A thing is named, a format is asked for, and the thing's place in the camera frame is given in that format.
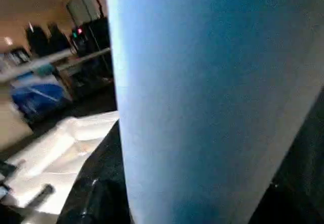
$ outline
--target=person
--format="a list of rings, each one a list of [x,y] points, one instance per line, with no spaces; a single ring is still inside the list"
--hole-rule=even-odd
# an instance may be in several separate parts
[[[66,36],[59,30],[56,23],[49,23],[48,28],[50,30],[51,36],[49,39],[49,45],[52,53],[57,53],[59,51],[69,49],[71,47]]]

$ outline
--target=ceiling light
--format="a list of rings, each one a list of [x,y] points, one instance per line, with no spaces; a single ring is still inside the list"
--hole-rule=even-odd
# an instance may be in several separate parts
[[[34,28],[32,27],[31,23],[29,23],[29,28],[31,29],[31,32],[34,32]]]
[[[8,46],[11,46],[13,44],[12,39],[7,36],[5,37],[5,42]]]

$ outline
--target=dark floor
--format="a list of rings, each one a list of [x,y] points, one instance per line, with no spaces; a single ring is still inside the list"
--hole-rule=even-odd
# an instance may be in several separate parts
[[[44,120],[31,125],[33,134],[24,137],[12,146],[0,152],[0,160],[6,160],[15,153],[21,151],[35,139],[53,128],[58,121],[66,117],[84,117],[108,111],[116,110],[114,85],[103,88],[87,97],[84,97],[72,105],[50,113]]]

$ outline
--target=floor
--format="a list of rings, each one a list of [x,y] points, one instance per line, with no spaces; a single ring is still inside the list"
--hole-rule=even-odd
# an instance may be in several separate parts
[[[30,129],[26,129],[26,134],[20,140],[7,143],[5,147],[0,147],[0,159],[6,160],[10,156],[14,155],[18,151],[21,151],[35,139],[46,133],[48,130],[53,128],[57,122],[67,117],[84,117],[88,115],[94,115],[104,113],[108,111],[116,110],[114,85],[103,88],[100,91],[93,93],[85,98],[80,99],[73,105],[69,105],[64,109],[55,111],[47,116],[46,119],[32,125],[32,132]],[[6,126],[6,131],[10,132],[10,124]]]
[[[14,110],[10,100],[0,102],[0,119],[0,151],[32,134],[32,130]]]

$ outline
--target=blue cylinder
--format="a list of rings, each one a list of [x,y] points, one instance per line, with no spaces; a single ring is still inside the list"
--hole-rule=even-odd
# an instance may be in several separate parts
[[[247,223],[323,82],[321,0],[108,0],[135,223]]]

